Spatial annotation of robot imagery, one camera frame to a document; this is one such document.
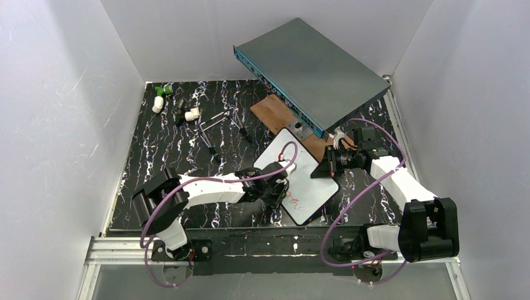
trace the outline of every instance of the white panel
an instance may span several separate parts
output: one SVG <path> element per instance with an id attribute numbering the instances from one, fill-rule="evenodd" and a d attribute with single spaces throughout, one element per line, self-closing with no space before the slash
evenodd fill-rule
<path id="1" fill-rule="evenodd" d="M 101 2 L 145 81 L 222 78 L 214 0 Z"/>
<path id="2" fill-rule="evenodd" d="M 301 17 L 376 73 L 398 65 L 432 0 L 102 0 L 146 81 L 246 79 L 233 54 Z"/>
<path id="3" fill-rule="evenodd" d="M 288 142 L 295 142 L 298 146 L 296 154 L 296 170 L 289 176 L 289 190 L 282 200 L 282 206 L 292 220 L 302 225 L 318 209 L 333 197 L 339 189 L 339 184 L 333 178 L 314 178 L 311 173 L 318 166 L 318 162 L 297 138 L 284 128 L 276 135 L 265 151 L 254 162 L 255 168 L 264 169 L 270 163 L 278 160 L 278 154 Z M 288 146 L 284 151 L 284 158 L 294 156 L 294 146 Z"/>
<path id="4" fill-rule="evenodd" d="M 458 206 L 473 299 L 527 299 L 530 2 L 435 0 L 394 75 L 421 182 Z"/>
<path id="5" fill-rule="evenodd" d="M 3 299 L 76 297 L 143 89 L 99 1 L 2 1 Z"/>

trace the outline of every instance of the table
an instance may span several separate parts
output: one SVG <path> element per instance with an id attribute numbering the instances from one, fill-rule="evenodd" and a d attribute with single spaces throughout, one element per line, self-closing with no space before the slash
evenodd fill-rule
<path id="1" fill-rule="evenodd" d="M 174 94 L 166 96 L 161 114 L 152 112 L 155 86 L 170 84 Z M 267 96 L 266 88 L 258 80 L 200 81 L 151 83 L 146 87 L 121 184 L 116 196 L 107 236 L 139 236 L 140 225 L 131 204 L 134 191 L 165 167 L 176 168 L 190 176 L 214 176 L 231 173 L 253 165 L 256 158 L 273 140 L 274 135 L 250 111 L 250 107 Z M 206 145 L 198 136 L 199 118 L 177 128 L 175 124 L 177 100 L 184 98 L 190 106 L 201 110 L 201 118 L 209 119 L 229 105 L 236 106 L 239 117 L 254 138 L 248 143 L 229 122 L 209 130 L 210 141 L 222 157 L 221 164 L 212 160 Z M 372 120 L 390 133 L 393 127 L 383 100 L 365 107 L 359 117 Z M 363 124 L 345 124 L 344 130 Z M 392 151 L 396 147 L 379 136 Z M 338 178 L 340 191 L 332 197 L 306 226 L 326 226 L 339 212 L 374 180 L 363 170 L 348 170 Z M 185 228 L 260 228 L 295 226 L 288 214 L 280 209 L 265 207 L 261 201 L 239 204 L 206 204 L 194 206 L 181 215 Z M 341 224 L 399 223 L 401 212 L 382 186 L 368 192 L 345 215 Z"/>

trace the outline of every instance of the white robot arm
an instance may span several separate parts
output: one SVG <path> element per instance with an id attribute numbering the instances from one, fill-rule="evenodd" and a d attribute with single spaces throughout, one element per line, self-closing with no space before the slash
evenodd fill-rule
<path id="1" fill-rule="evenodd" d="M 335 177 L 345 169 L 361 168 L 374 179 L 389 171 L 394 174 L 381 181 L 385 190 L 403 212 L 401 224 L 365 224 L 355 241 L 330 249 L 329 253 L 358 254 L 385 249 L 400 252 L 404 258 L 414 261 L 446 258 L 458 255 L 458 220 L 456 205 L 450 198 L 438 198 L 419 184 L 399 166 L 399 159 L 392 157 L 379 139 L 373 127 L 354 129 L 357 149 L 327 146 L 324 159 L 311 174 L 312 178 Z"/>
<path id="2" fill-rule="evenodd" d="M 155 234 L 166 245 L 166 254 L 178 258 L 180 248 L 188 243 L 188 237 L 178 218 L 179 214 L 191 206 L 208 203 L 243 203 L 262 199 L 267 206 L 276 208 L 281 204 L 289 188 L 289 176 L 296 170 L 292 163 L 285 171 L 246 182 L 233 182 L 238 179 L 252 178 L 280 170 L 289 164 L 288 160 L 272 162 L 263 170 L 247 168 L 231 174 L 213 177 L 215 181 L 194 181 L 178 191 L 155 216 L 147 234 Z M 180 184 L 192 181 L 196 177 L 178 175 L 175 170 L 166 168 L 162 173 L 150 179 L 134 194 L 132 205 L 145 226 L 162 199 Z"/>

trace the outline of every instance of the purple cable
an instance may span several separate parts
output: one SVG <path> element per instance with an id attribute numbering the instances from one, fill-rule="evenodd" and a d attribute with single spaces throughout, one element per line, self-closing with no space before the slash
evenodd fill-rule
<path id="1" fill-rule="evenodd" d="M 145 240 L 145 238 L 147 236 L 147 231 L 148 231 L 149 227 L 151 226 L 151 224 L 153 223 L 153 220 L 156 217 L 156 215 L 158 214 L 158 212 L 169 201 L 169 199 L 171 199 L 171 197 L 173 197 L 184 186 L 187 186 L 188 184 L 194 183 L 196 181 L 207 180 L 207 181 L 215 181 L 217 183 L 244 183 L 246 181 L 258 180 L 258 179 L 262 179 L 262 178 L 266 178 L 266 177 L 270 177 L 270 176 L 279 174 L 279 173 L 285 171 L 288 167 L 290 167 L 294 163 L 294 160 L 296 159 L 296 156 L 298 155 L 298 145 L 295 142 L 293 142 L 293 141 L 287 142 L 283 146 L 282 151 L 280 152 L 280 154 L 283 154 L 283 152 L 285 151 L 287 146 L 290 145 L 290 144 L 294 146 L 294 155 L 292 156 L 291 161 L 289 161 L 289 163 L 287 163 L 287 165 L 282 167 L 281 169 L 278 169 L 278 170 L 276 170 L 274 172 L 270 172 L 269 174 L 264 174 L 264 175 L 260 175 L 260 176 L 256 176 L 256 177 L 250 177 L 250 178 L 245 178 L 245 179 L 230 179 L 230 180 L 222 180 L 222 179 L 213 178 L 213 177 L 197 177 L 197 178 L 194 178 L 192 180 L 189 180 L 189 181 L 186 181 L 186 182 L 180 184 L 178 187 L 175 187 L 171 192 L 169 192 L 169 194 L 167 194 L 166 197 L 164 197 L 164 199 L 162 199 L 162 201 L 160 201 L 160 203 L 156 206 L 156 208 L 154 209 L 154 211 L 150 215 L 149 219 L 147 220 L 147 222 L 146 222 L 146 224 L 144 226 L 144 229 L 142 230 L 142 235 L 140 236 L 140 248 L 145 248 L 145 250 L 146 250 L 145 255 L 144 255 L 144 262 L 145 262 L 146 270 L 147 270 L 147 273 L 149 274 L 149 277 L 156 284 L 158 284 L 159 286 L 162 286 L 164 288 L 175 288 L 175 287 L 178 287 L 181 284 L 185 283 L 188 280 L 188 278 L 189 278 L 188 277 L 188 278 L 184 279 L 183 281 L 181 281 L 179 283 L 176 283 L 176 284 L 164 284 L 164 283 L 161 283 L 158 280 L 156 280 L 156 278 L 154 277 L 153 273 L 151 272 L 151 269 L 149 268 L 149 264 L 148 264 L 149 244 L 153 241 L 155 236 L 152 235 L 151 237 L 149 237 L 149 240 L 147 241 L 147 243 L 144 244 L 144 240 Z"/>
<path id="2" fill-rule="evenodd" d="M 367 258 L 367 259 L 363 259 L 362 261 L 356 261 L 356 262 L 352 262 L 352 263 L 349 263 L 349 264 L 334 264 L 332 262 L 327 261 L 326 258 L 324 257 L 324 248 L 326 247 L 326 242 L 328 241 L 329 236 L 331 235 L 331 232 L 333 231 L 335 226 L 337 226 L 337 224 L 343 218 L 343 216 L 346 214 L 346 212 L 353 206 L 353 204 L 355 204 L 355 202 L 357 202 L 357 200 L 359 200 L 359 198 L 363 197 L 364 194 L 366 194 L 374 186 L 379 185 L 379 183 L 381 181 L 383 181 L 385 178 L 387 178 L 388 176 L 394 174 L 396 172 L 396 169 L 399 169 L 399 168 L 403 167 L 405 165 L 405 162 L 407 161 L 407 158 L 408 158 L 407 154 L 405 153 L 403 148 L 392 137 L 392 135 L 389 134 L 383 127 L 377 125 L 376 123 L 374 123 L 372 121 L 368 121 L 368 120 L 365 120 L 365 119 L 353 118 L 353 119 L 350 119 L 350 121 L 362 121 L 362 122 L 368 123 L 368 124 L 378 128 L 379 130 L 381 130 L 384 134 L 386 134 L 388 136 L 388 138 L 392 141 L 392 143 L 394 143 L 397 146 L 397 148 L 401 152 L 401 155 L 403 155 L 403 160 L 397 165 L 397 167 L 395 169 L 390 170 L 385 175 L 383 175 L 379 179 L 375 180 L 372 184 L 370 184 L 368 187 L 363 189 L 355 198 L 353 198 L 353 200 L 341 211 L 341 213 L 339 213 L 339 216 L 335 219 L 335 221 L 333 221 L 331 226 L 327 229 L 326 234 L 324 235 L 324 239 L 322 240 L 322 243 L 320 244 L 320 258 L 322 259 L 324 264 L 326 264 L 326 265 L 328 265 L 330 267 L 336 267 L 336 268 L 346 268 L 346 267 L 351 267 L 351 266 L 357 266 L 359 264 L 364 264 L 364 263 L 367 263 L 369 261 L 373 261 L 374 259 L 378 259 L 378 258 L 381 258 L 381 257 L 383 257 L 385 255 L 388 255 L 388 254 L 392 253 L 392 251 L 386 251 L 386 252 L 383 252 L 383 253 L 378 254 L 376 256 L 373 256 L 373 257 L 370 257 L 370 258 Z M 399 271 L 401 271 L 401 269 L 404 266 L 405 266 L 405 264 L 403 264 L 394 274 L 392 274 L 386 280 L 390 280 L 391 278 L 393 278 Z"/>

